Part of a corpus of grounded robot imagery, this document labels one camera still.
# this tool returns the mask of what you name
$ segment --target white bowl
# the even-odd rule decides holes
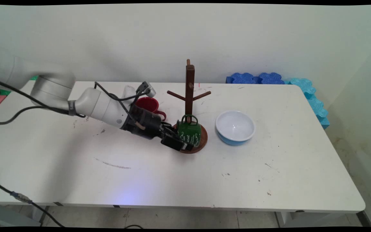
[[[222,112],[215,120],[215,128],[220,138],[231,145],[244,143],[253,137],[256,131],[253,120],[240,111]]]

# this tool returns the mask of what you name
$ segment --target mug handle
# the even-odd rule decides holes
[[[192,118],[195,118],[195,123],[196,123],[196,125],[198,124],[198,119],[197,119],[194,115],[192,115],[192,114],[185,114],[185,115],[181,118],[181,123],[183,123],[183,120],[184,120],[185,117],[192,117]]]
[[[163,121],[165,121],[165,119],[167,118],[167,115],[166,115],[164,112],[160,111],[160,110],[156,110],[155,113],[156,113],[156,114],[161,114],[161,115],[163,115],[163,116],[164,116],[164,119],[162,119]]]

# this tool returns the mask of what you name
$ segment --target white table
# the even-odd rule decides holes
[[[22,90],[29,93],[34,81]],[[125,85],[102,82],[120,96]],[[318,226],[365,203],[300,88],[295,85],[195,84],[193,114],[208,142],[182,154],[95,119],[29,110],[0,125],[0,184],[40,205],[192,207],[277,211],[280,226]],[[93,82],[77,82],[76,100]],[[159,110],[174,124],[184,83],[152,83]],[[19,94],[0,104],[0,121],[32,106]],[[215,118],[226,110],[248,114],[254,137],[241,146],[223,143]],[[0,204],[18,204],[0,190]],[[304,210],[305,213],[290,213]]]

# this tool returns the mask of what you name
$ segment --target floor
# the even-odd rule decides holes
[[[7,207],[26,216],[30,216],[32,212],[32,206]],[[124,228],[134,224],[148,229],[278,227],[274,212],[107,207],[50,207],[48,211],[66,227]],[[57,225],[46,216],[43,226]],[[324,226],[362,225],[356,214],[345,214]]]

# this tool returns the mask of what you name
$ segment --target green mug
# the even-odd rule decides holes
[[[190,123],[187,123],[187,121],[183,121],[186,117],[195,118],[195,122],[190,121]],[[200,145],[201,125],[198,123],[198,119],[194,115],[185,114],[183,118],[181,118],[181,122],[177,120],[177,131],[183,141],[193,144],[194,147]]]

